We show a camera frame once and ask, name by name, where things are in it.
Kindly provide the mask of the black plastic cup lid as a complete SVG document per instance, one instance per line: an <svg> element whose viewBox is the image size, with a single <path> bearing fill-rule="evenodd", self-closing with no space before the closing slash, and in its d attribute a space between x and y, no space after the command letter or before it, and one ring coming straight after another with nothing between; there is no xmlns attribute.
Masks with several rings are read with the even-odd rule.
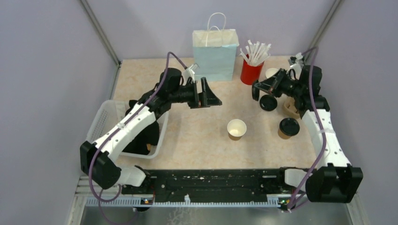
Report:
<svg viewBox="0 0 398 225"><path fill-rule="evenodd" d="M285 136L295 136L300 131L300 125L294 118L285 118L279 124L279 130Z"/></svg>

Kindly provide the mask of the brown paper coffee cup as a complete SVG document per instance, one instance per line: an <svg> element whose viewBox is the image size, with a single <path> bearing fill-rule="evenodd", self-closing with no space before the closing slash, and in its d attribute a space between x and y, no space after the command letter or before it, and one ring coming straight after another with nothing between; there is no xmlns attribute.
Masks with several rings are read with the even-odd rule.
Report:
<svg viewBox="0 0 398 225"><path fill-rule="evenodd" d="M280 138L282 138L284 140L287 140L287 139L291 138L290 135L286 135L281 129L278 130L278 135L279 135Z"/></svg>

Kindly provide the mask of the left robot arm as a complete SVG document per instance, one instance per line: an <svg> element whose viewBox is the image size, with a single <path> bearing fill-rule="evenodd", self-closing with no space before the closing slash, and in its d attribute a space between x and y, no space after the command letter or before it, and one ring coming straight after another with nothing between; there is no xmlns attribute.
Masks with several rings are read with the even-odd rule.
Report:
<svg viewBox="0 0 398 225"><path fill-rule="evenodd" d="M81 170L89 176L90 185L96 183L102 189L131 185L140 194L148 192L151 182L142 169L137 166L122 169L116 165L122 151L168 112L173 103L186 103L191 109L222 105L206 78L201 78L202 92L198 92L196 81L189 78L182 84L182 77L179 69L165 69L156 88L145 93L118 124L95 141L83 142L80 146Z"/></svg>

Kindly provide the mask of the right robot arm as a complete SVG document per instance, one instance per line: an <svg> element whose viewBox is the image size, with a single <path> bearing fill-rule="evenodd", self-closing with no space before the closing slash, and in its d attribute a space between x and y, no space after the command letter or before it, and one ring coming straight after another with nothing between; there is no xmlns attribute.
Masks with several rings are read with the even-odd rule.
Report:
<svg viewBox="0 0 398 225"><path fill-rule="evenodd" d="M330 106L319 94L321 79L322 69L317 66L305 65L299 78L279 69L270 78L252 84L252 97L258 100L263 91L273 100L282 95L293 98L317 155L307 171L285 169L284 175L275 180L276 189L288 193L295 187L294 195L304 192L311 202L349 203L362 182L363 172L352 166L343 153L332 126Z"/></svg>

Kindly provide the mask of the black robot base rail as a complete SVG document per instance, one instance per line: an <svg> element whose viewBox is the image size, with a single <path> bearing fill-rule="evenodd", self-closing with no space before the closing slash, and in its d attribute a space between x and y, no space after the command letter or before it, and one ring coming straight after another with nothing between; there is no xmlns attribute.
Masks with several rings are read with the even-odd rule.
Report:
<svg viewBox="0 0 398 225"><path fill-rule="evenodd" d="M286 168L145 170L141 186L122 185L121 197L147 197L155 202L182 202L187 195L194 203L266 202L279 198L286 205L295 186L285 183Z"/></svg>

